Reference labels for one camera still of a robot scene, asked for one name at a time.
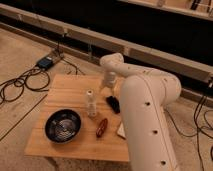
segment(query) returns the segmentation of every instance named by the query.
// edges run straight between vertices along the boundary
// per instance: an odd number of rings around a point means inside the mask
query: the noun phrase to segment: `extension cord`
[[[54,49],[48,55],[37,61],[36,66],[39,67],[40,69],[48,70],[63,58],[64,58],[63,53],[60,52],[59,50]]]

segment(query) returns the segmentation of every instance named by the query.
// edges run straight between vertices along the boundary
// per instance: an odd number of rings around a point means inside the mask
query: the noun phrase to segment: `table leg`
[[[59,171],[59,166],[52,157],[44,157],[54,168],[55,171]]]

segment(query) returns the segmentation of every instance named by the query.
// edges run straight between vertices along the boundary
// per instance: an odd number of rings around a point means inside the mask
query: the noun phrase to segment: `black bowl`
[[[80,127],[80,116],[73,110],[63,109],[50,116],[45,125],[45,133],[51,141],[65,143],[77,135]]]

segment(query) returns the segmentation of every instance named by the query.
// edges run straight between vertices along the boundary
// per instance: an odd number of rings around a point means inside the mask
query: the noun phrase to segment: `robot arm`
[[[127,77],[121,86],[119,100],[133,171],[179,170],[161,110],[179,97],[178,78],[158,69],[123,62],[119,53],[100,60],[106,71],[103,86],[109,85],[106,84],[107,75],[111,72]]]

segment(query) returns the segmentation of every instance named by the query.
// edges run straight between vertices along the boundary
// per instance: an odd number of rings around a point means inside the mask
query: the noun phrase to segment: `gray floor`
[[[21,37],[14,33],[0,29],[0,83],[5,80],[15,78],[25,70],[33,67],[35,62],[42,56],[49,53],[51,48]],[[100,67],[82,61],[76,57],[65,54],[67,60],[76,64],[87,74],[101,74]],[[51,71],[51,79],[56,73],[66,74],[73,68],[60,62],[54,66]],[[13,96],[14,90],[8,90],[8,95]],[[45,93],[35,93],[26,90],[23,96],[16,102],[0,106],[0,138],[13,126],[34,104],[41,99]],[[174,116],[177,125],[184,132],[190,134],[194,132],[193,111],[196,103],[179,98],[176,102],[170,104],[167,109]],[[42,157],[32,157],[24,155],[24,149],[30,136],[33,125],[39,116],[42,103],[39,104],[30,114],[18,124],[1,142],[0,142],[0,170],[1,171],[23,171],[23,170],[45,170],[51,171],[54,168]],[[199,171],[199,158],[196,151],[196,139],[185,138],[176,132],[171,121],[168,119],[168,126],[171,133],[171,139],[183,171]],[[209,149],[213,141],[201,135],[201,154],[204,160],[206,171],[213,170],[213,163],[210,159]],[[116,163],[104,161],[87,161],[56,159],[60,165],[60,170],[82,170],[82,171],[129,171],[129,163]]]

